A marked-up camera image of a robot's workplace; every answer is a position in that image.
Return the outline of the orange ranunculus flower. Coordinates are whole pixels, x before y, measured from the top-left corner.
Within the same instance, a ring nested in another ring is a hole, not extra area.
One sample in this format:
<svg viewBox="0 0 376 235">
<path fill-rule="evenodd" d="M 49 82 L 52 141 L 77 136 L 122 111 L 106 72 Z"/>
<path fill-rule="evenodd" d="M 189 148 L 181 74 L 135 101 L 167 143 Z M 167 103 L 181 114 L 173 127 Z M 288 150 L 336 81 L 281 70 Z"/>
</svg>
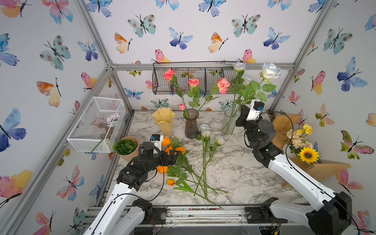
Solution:
<svg viewBox="0 0 376 235">
<path fill-rule="evenodd" d="M 157 172 L 159 174 L 166 174 L 168 172 L 168 166 L 159 166 Z"/>
</svg>

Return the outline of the white mesh wall basket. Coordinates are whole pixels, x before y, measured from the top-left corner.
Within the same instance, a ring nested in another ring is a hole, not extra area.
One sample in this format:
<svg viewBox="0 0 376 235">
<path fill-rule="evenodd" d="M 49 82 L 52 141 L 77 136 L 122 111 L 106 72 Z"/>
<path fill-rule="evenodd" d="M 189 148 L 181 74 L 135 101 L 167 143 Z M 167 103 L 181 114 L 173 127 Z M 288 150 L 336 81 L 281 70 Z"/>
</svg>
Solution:
<svg viewBox="0 0 376 235">
<path fill-rule="evenodd" d="M 92 97 L 67 141 L 77 152 L 110 153 L 124 114 L 123 100 Z"/>
</svg>

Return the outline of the clear glass vase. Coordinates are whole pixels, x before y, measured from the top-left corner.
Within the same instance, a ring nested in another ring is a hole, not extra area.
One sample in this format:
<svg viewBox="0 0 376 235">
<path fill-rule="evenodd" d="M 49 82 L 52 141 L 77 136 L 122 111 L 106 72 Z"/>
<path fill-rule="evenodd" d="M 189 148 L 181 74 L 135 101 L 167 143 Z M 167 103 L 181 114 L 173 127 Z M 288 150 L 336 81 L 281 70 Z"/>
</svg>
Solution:
<svg viewBox="0 0 376 235">
<path fill-rule="evenodd" d="M 224 118 L 221 126 L 222 135 L 232 135 L 236 127 L 236 120 L 239 115 L 237 111 L 227 109 L 224 113 Z"/>
</svg>

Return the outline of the pink tulip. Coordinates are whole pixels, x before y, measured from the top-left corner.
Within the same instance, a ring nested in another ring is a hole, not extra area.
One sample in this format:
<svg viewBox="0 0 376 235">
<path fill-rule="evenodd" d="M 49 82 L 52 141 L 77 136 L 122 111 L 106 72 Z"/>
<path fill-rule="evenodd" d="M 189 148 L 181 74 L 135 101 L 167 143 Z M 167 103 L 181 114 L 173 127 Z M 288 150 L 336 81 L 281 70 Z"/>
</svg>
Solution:
<svg viewBox="0 0 376 235">
<path fill-rule="evenodd" d="M 184 118 L 190 119 L 190 115 L 184 103 L 179 104 L 179 110 L 183 112 Z"/>
</svg>

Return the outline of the yellow ruffled vase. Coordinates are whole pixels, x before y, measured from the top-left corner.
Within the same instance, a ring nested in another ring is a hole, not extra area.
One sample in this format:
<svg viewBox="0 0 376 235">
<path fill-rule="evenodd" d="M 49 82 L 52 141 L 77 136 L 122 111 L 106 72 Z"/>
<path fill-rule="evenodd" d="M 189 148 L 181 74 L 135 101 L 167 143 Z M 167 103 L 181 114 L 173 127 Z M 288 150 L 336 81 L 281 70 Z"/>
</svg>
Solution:
<svg viewBox="0 0 376 235">
<path fill-rule="evenodd" d="M 171 108 L 159 108 L 152 114 L 155 124 L 160 127 L 164 136 L 172 134 L 176 116 Z"/>
</svg>

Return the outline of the wooden corner shelf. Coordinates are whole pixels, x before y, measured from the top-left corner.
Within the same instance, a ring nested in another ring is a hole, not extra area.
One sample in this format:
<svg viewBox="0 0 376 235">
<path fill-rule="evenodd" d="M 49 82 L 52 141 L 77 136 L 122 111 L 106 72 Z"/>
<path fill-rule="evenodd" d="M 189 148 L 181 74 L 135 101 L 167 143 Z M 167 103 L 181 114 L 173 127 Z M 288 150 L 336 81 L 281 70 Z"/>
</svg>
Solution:
<svg viewBox="0 0 376 235">
<path fill-rule="evenodd" d="M 287 131 L 292 128 L 289 118 L 292 120 L 293 124 L 296 124 L 299 119 L 298 115 L 285 116 L 282 114 L 276 116 L 273 120 L 274 128 L 277 131 L 277 135 L 273 139 L 273 144 L 280 150 L 283 149 L 283 146 L 288 141 L 286 136 Z M 301 162 L 297 158 L 290 158 L 290 160 L 319 182 L 323 182 L 332 176 L 336 176 L 340 172 L 351 167 L 350 164 L 328 160 L 324 160 L 322 164 L 307 164 Z"/>
</svg>

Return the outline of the sunflower bouquet in vase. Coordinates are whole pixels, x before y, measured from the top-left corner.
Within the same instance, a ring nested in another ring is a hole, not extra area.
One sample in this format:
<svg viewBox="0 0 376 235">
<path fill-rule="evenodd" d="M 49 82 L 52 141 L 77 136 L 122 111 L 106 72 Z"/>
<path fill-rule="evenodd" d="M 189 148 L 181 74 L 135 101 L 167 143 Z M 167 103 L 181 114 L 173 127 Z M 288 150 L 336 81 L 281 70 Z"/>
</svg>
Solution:
<svg viewBox="0 0 376 235">
<path fill-rule="evenodd" d="M 304 124 L 300 129 L 290 129 L 287 132 L 287 142 L 283 150 L 288 157 L 298 159 L 309 165 L 319 163 L 320 154 L 314 144 L 309 141 L 312 130 L 310 125 Z"/>
</svg>

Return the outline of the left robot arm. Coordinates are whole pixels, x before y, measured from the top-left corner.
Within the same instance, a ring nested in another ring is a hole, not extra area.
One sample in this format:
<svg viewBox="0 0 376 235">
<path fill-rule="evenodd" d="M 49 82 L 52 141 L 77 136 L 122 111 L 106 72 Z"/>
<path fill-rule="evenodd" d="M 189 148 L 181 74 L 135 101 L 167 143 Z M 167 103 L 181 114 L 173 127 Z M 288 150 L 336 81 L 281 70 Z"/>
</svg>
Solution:
<svg viewBox="0 0 376 235">
<path fill-rule="evenodd" d="M 139 154 L 118 175 L 117 183 L 101 211 L 84 232 L 85 235 L 129 235 L 138 225 L 149 222 L 151 199 L 136 193 L 149 172 L 177 163 L 180 151 L 161 151 L 153 142 L 144 142 Z"/>
</svg>

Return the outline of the pink rose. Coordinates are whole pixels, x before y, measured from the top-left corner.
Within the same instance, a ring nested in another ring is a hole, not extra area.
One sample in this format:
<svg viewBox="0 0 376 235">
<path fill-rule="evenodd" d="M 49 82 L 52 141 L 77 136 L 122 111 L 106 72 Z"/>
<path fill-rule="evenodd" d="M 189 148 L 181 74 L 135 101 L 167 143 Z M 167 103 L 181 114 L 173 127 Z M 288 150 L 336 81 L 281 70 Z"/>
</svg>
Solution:
<svg viewBox="0 0 376 235">
<path fill-rule="evenodd" d="M 210 93 L 205 96 L 204 103 L 199 107 L 199 111 L 202 109 L 202 107 L 206 104 L 209 104 L 212 100 L 216 99 L 217 97 L 214 97 L 215 94 L 227 94 L 227 91 L 230 87 L 230 83 L 227 81 L 226 78 L 221 78 L 217 81 L 217 83 L 213 86 Z"/>
</svg>

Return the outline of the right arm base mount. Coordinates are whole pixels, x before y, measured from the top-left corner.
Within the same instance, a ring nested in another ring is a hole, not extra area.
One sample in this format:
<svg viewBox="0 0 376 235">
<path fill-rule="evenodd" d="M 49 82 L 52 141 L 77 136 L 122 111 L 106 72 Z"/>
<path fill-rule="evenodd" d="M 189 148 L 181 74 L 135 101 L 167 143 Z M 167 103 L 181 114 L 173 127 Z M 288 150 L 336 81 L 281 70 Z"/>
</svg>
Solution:
<svg viewBox="0 0 376 235">
<path fill-rule="evenodd" d="M 288 220 L 286 219 L 279 219 L 276 218 L 270 209 L 270 206 L 273 202 L 277 201 L 277 197 L 270 197 L 263 203 L 251 206 L 251 207 L 245 207 L 245 217 L 248 224 L 262 224 L 262 223 L 288 223 Z"/>
</svg>

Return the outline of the small white rose stem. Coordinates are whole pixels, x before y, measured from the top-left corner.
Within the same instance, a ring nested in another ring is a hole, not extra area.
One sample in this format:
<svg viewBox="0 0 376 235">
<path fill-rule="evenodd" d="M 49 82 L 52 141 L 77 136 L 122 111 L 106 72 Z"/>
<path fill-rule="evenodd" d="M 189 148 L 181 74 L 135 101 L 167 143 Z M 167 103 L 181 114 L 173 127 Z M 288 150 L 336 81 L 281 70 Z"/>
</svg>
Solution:
<svg viewBox="0 0 376 235">
<path fill-rule="evenodd" d="M 210 128 L 207 124 L 200 125 L 200 134 L 198 135 L 197 139 L 202 141 L 202 173 L 199 177 L 198 184 L 200 185 L 203 193 L 203 197 L 208 197 L 208 186 L 207 186 L 207 174 L 206 174 L 206 167 L 208 164 L 207 155 L 210 149 L 211 143 L 211 132 Z"/>
</svg>

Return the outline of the orange tulip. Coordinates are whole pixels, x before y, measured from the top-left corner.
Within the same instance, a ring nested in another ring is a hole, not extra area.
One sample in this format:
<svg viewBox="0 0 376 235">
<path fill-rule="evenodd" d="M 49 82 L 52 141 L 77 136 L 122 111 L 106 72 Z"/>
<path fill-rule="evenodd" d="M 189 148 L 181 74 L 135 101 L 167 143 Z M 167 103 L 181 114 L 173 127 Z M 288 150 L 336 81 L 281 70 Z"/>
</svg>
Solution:
<svg viewBox="0 0 376 235">
<path fill-rule="evenodd" d="M 172 179 L 167 179 L 166 182 L 169 186 L 173 187 L 175 190 L 184 191 L 188 193 L 192 193 L 194 195 L 199 196 L 202 199 L 207 199 L 206 196 L 202 196 L 198 193 L 195 193 L 195 191 L 186 183 L 183 179 L 178 179 L 177 181 L 174 181 Z"/>
</svg>

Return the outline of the pink rose pair stem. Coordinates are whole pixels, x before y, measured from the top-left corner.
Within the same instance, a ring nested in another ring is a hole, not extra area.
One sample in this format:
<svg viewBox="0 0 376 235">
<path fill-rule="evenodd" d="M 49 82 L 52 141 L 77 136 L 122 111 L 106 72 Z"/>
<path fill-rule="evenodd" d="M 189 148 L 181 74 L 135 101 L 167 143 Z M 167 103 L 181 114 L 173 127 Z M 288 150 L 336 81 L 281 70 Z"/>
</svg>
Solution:
<svg viewBox="0 0 376 235">
<path fill-rule="evenodd" d="M 165 80 L 170 82 L 170 84 L 175 89 L 175 93 L 182 99 L 182 103 L 184 103 L 186 106 L 184 94 L 178 84 L 178 79 L 175 74 L 176 74 L 176 71 L 173 69 L 170 69 L 164 73 L 163 77 Z M 200 107 L 200 88 L 199 88 L 200 81 L 198 79 L 190 79 L 188 84 L 189 84 L 189 88 L 186 91 L 186 93 L 189 98 L 192 98 L 192 101 L 189 102 L 189 106 L 193 109 L 198 108 Z"/>
</svg>

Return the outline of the orange rose flower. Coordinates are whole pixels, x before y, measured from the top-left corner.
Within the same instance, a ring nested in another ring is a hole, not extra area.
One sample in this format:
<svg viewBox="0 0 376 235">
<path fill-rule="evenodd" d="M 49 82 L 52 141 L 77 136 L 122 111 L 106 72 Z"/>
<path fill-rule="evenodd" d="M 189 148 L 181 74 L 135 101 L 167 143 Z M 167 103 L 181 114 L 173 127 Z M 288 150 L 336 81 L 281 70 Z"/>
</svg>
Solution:
<svg viewBox="0 0 376 235">
<path fill-rule="evenodd" d="M 162 141 L 162 146 L 164 147 L 169 147 L 171 145 L 171 140 L 169 137 L 164 137 L 163 141 Z"/>
</svg>

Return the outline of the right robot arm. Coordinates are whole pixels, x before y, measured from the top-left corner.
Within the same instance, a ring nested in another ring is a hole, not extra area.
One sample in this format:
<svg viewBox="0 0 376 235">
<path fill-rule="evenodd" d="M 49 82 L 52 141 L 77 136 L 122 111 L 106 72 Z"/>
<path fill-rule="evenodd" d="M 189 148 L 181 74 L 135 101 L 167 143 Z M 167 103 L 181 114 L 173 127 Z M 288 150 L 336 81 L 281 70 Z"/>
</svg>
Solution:
<svg viewBox="0 0 376 235">
<path fill-rule="evenodd" d="M 352 218 L 352 200 L 344 192 L 336 193 L 324 186 L 293 163 L 282 150 L 273 144 L 277 135 L 272 122 L 261 117 L 264 103 L 257 101 L 252 108 L 242 105 L 237 127 L 244 128 L 244 142 L 253 156 L 272 170 L 308 202 L 300 205 L 271 197 L 261 204 L 256 220 L 275 222 L 287 220 L 310 228 L 316 235 L 340 235 L 355 225 Z"/>
</svg>

